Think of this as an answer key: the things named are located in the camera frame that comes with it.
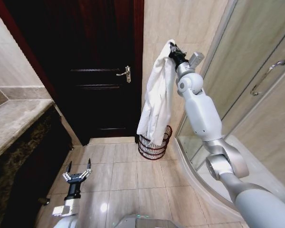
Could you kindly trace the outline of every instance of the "metal handle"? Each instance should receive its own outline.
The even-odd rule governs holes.
[[[285,59],[280,60],[276,62],[275,64],[271,65],[270,68],[268,68],[267,72],[260,78],[260,80],[255,84],[255,86],[250,91],[250,94],[252,96],[257,96],[260,94],[260,92],[256,92],[255,90],[258,88],[258,86],[264,81],[264,79],[269,75],[269,73],[276,67],[276,66],[284,66],[285,65]]]
[[[122,75],[126,75],[127,77],[127,83],[131,82],[131,70],[129,66],[125,67],[125,72],[123,72],[122,74],[116,74],[117,76],[122,76]]]

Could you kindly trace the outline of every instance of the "door handle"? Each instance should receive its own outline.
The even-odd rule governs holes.
[[[127,83],[131,82],[131,70],[129,66],[125,67],[125,72],[123,72],[122,74],[116,74],[117,76],[122,76],[122,75],[126,75],[127,77]]]
[[[284,66],[285,65],[285,59],[284,60],[280,60],[278,62],[276,62],[275,64],[271,65],[270,68],[268,68],[267,72],[265,74],[263,74],[263,76],[260,78],[260,80],[255,84],[255,86],[252,88],[252,90],[250,91],[250,94],[252,96],[257,96],[259,95],[261,92],[257,92],[256,89],[259,87],[259,85],[264,81],[264,79],[269,75],[269,73],[276,68],[277,66]]]

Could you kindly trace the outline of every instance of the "red wire basket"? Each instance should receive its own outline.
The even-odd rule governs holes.
[[[172,135],[172,128],[167,125],[163,136],[162,144],[160,146],[151,143],[151,141],[141,134],[139,135],[138,151],[142,157],[149,160],[157,160],[165,155],[166,149]]]

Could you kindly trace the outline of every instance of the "dark wooden door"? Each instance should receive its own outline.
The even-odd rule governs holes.
[[[141,63],[137,62],[142,55],[137,50],[142,48],[135,47],[137,1],[2,2],[81,142],[86,144],[90,137],[134,136],[142,83]],[[131,68],[130,83],[126,76],[116,75],[126,66]]]

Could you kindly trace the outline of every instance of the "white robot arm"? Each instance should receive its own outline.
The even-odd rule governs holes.
[[[285,204],[261,186],[242,182],[249,175],[240,152],[222,138],[222,123],[212,99],[205,94],[203,79],[195,67],[203,60],[195,52],[190,60],[171,44],[169,55],[176,64],[178,94],[184,97],[185,110],[193,131],[211,153],[206,158],[213,178],[221,181],[246,223],[251,228],[285,228]]]

